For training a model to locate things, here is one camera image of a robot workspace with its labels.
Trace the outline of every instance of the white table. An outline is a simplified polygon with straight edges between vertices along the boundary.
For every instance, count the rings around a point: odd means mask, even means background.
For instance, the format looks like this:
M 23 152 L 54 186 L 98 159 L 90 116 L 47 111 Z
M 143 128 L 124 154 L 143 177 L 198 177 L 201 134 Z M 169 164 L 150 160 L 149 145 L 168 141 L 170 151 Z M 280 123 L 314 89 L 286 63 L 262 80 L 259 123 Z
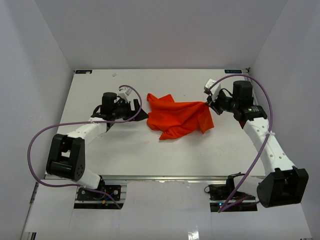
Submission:
M 93 70 L 92 74 L 75 74 L 61 123 L 87 121 L 101 104 L 103 93 L 116 93 L 122 84 L 138 90 L 142 108 L 148 113 L 148 93 L 157 97 L 172 94 L 177 102 L 206 101 L 206 81 L 223 76 L 223 70 L 209 69 Z M 236 80 L 243 78 L 228 78 L 221 85 L 232 91 Z M 227 176 L 246 171 L 257 154 L 249 137 L 232 114 L 217 116 L 212 112 L 212 117 L 215 128 L 205 134 L 196 131 L 165 141 L 159 141 L 161 133 L 150 130 L 146 120 L 115 124 L 86 149 L 86 166 L 97 174 L 117 176 Z M 58 132 L 66 134 L 77 127 L 60 127 Z M 264 174 L 259 161 L 252 175 Z M 47 181 L 65 183 L 57 179 Z M 206 185 L 132 181 L 127 186 L 122 210 L 73 209 L 75 187 L 40 186 L 25 230 L 37 232 L 36 240 L 311 237 L 300 204 L 273 208 L 258 204 L 256 212 L 210 213 L 209 195 L 203 191 Z
M 91 74 L 75 74 L 61 123 L 88 121 L 101 104 L 103 93 L 117 93 L 123 84 L 136 88 L 147 113 L 151 111 L 148 93 L 156 97 L 172 94 L 176 102 L 205 102 L 207 80 L 225 75 L 222 69 L 93 70 Z M 232 92 L 237 80 L 244 78 L 227 78 L 221 86 Z M 86 149 L 86 165 L 100 175 L 228 176 L 245 172 L 257 154 L 251 140 L 231 113 L 218 116 L 211 111 L 211 115 L 213 129 L 205 134 L 198 130 L 176 140 L 159 141 L 161 132 L 149 129 L 147 120 L 115 124 Z M 78 127 L 60 127 L 58 133 Z M 261 161 L 251 174 L 265 175 Z

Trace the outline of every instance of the gray wall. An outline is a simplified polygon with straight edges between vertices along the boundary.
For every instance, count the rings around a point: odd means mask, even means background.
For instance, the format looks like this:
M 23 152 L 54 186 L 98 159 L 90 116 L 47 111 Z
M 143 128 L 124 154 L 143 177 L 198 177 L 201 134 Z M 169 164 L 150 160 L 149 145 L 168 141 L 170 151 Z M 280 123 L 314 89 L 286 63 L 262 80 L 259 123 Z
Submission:
M 0 0 L 0 31 L 0 238 L 17 240 L 35 186 L 27 147 L 36 132 L 60 121 L 72 71 L 34 0 Z M 42 177 L 54 132 L 32 152 Z
M 35 0 L 72 69 L 247 68 L 287 0 Z
M 319 59 L 320 2 L 289 0 L 252 66 L 271 97 L 277 139 L 296 166 L 309 173 L 302 207 L 315 240 L 320 239 Z

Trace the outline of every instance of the robotic arm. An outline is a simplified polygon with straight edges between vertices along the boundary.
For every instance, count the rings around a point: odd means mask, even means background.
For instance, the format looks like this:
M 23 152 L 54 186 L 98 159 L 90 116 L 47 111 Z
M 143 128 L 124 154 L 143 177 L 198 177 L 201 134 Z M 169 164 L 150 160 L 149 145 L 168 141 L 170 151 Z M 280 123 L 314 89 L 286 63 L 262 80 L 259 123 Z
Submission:
M 128 120 L 140 109 L 137 99 L 133 100 L 134 110 L 128 96 L 131 89 L 124 87 L 119 93 L 106 92 L 102 96 L 102 104 L 97 106 L 90 118 L 91 122 Z M 148 118 L 142 109 L 131 121 L 141 121 Z M 106 133 L 112 123 L 85 124 L 68 134 L 56 134 L 51 143 L 46 164 L 48 174 L 70 179 L 90 189 L 101 189 L 104 186 L 102 177 L 86 168 L 86 147 L 98 136 Z
M 262 160 L 265 179 L 248 176 L 238 191 L 255 196 L 260 203 L 268 208 L 281 205 L 300 203 L 308 182 L 308 173 L 298 169 L 287 157 L 279 145 L 275 135 L 268 132 L 267 114 L 260 105 L 254 105 L 253 86 L 249 81 L 235 81 L 233 92 L 222 88 L 220 84 L 209 88 L 215 83 L 209 79 L 204 87 L 208 94 L 207 105 L 218 115 L 224 111 L 233 113 L 242 129 L 250 137 L 258 151 L 266 134 L 270 134 L 260 159 Z M 244 174 L 229 175 L 226 187 L 231 193 L 241 181 Z

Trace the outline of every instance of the red cloth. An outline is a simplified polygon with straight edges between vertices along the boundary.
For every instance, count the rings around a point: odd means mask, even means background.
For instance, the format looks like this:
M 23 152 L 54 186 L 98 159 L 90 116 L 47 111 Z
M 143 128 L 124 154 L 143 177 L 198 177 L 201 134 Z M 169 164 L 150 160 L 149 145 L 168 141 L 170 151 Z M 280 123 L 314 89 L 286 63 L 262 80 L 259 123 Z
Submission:
M 151 111 L 147 125 L 152 130 L 162 131 L 160 140 L 177 139 L 200 128 L 204 134 L 214 127 L 209 107 L 201 101 L 175 102 L 171 94 L 156 98 L 146 97 Z

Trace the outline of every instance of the white wall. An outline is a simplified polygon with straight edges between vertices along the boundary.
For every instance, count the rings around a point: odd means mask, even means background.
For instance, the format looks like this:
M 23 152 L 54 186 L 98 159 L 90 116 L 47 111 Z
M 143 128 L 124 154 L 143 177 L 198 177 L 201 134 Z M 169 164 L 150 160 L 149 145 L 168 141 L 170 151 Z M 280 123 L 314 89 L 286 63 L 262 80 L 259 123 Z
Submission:
M 0 0 L 0 238 L 20 238 L 35 181 L 27 148 L 58 123 L 72 71 L 34 0 Z M 36 141 L 32 159 L 44 175 L 54 131 Z
M 36 0 L 72 69 L 247 68 L 287 0 Z
M 271 97 L 277 139 L 309 173 L 302 207 L 315 240 L 320 239 L 319 59 L 320 1 L 289 0 L 252 66 Z M 257 96 L 267 106 L 260 91 Z

